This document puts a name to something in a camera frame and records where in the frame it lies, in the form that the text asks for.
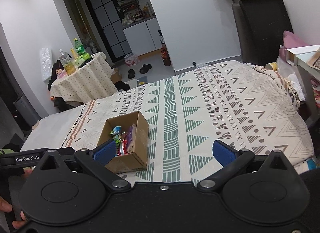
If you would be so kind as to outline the person's hand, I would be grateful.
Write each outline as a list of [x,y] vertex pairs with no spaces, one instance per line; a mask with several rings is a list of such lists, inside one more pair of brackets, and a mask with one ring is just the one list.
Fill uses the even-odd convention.
[[[12,205],[2,197],[0,197],[0,207],[1,207],[1,212],[4,212],[4,213],[11,213],[13,210]],[[14,229],[19,229],[27,223],[27,220],[23,211],[20,212],[20,217],[21,217],[20,221],[12,221],[12,226],[14,227]]]

